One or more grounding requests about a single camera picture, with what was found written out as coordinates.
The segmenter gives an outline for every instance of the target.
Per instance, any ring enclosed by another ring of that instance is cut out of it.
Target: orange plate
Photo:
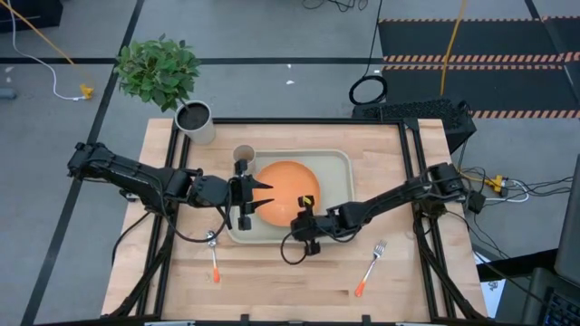
[[[276,226],[290,226],[302,210],[298,206],[301,196],[314,196],[314,211],[320,203],[320,186],[314,173],[294,161],[279,161],[262,168],[256,180],[272,189],[254,189],[254,200],[273,198],[274,201],[259,207],[256,212],[264,221]]]

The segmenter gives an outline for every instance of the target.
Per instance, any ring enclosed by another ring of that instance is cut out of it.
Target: fork
[[[362,281],[359,283],[359,286],[356,287],[356,290],[354,291],[354,295],[356,295],[357,297],[360,297],[363,295],[363,290],[364,290],[364,285],[366,284],[366,279],[369,277],[369,274],[371,274],[371,270],[374,267],[374,263],[377,262],[377,259],[379,259],[379,257],[381,257],[382,253],[384,252],[384,247],[387,245],[386,241],[381,240],[375,247],[374,250],[372,250],[372,262],[371,265],[369,266],[369,269],[366,271],[366,274],[364,275]]]

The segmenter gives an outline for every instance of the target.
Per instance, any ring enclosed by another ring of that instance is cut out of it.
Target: cup
[[[240,159],[247,161],[247,170],[244,174],[253,174],[256,170],[256,151],[249,145],[240,145],[234,149],[234,162]]]

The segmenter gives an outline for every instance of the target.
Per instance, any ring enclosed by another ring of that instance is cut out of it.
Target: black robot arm
[[[138,161],[114,154],[103,144],[76,145],[76,151],[68,163],[69,176],[79,179],[98,179],[110,182],[121,190],[137,195],[145,209],[155,214],[172,214],[175,204],[193,207],[239,206],[238,228],[248,230],[251,221],[248,214],[272,199],[252,202],[252,190],[270,188],[244,175],[247,163],[236,163],[236,175],[229,180],[204,176],[203,170],[154,168]],[[227,216],[227,227],[231,223]]]
[[[464,187],[459,173],[451,164],[442,163],[365,202],[330,207],[324,216],[313,214],[313,197],[298,198],[298,204],[304,207],[304,211],[298,213],[291,223],[292,236],[298,241],[310,241],[306,247],[307,254],[317,254],[320,245],[314,241],[316,237],[328,235],[336,240],[354,235],[373,217],[410,202],[419,204],[425,215],[437,217],[445,213],[446,202],[463,195]]]

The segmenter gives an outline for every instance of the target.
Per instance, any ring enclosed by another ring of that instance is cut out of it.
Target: orange-handled spoon
[[[214,236],[215,233],[213,231],[208,231],[208,238]],[[211,248],[211,256],[214,259],[214,283],[219,283],[219,270],[218,270],[218,261],[216,260],[216,243],[218,241],[214,237],[213,239],[208,241],[208,245]]]

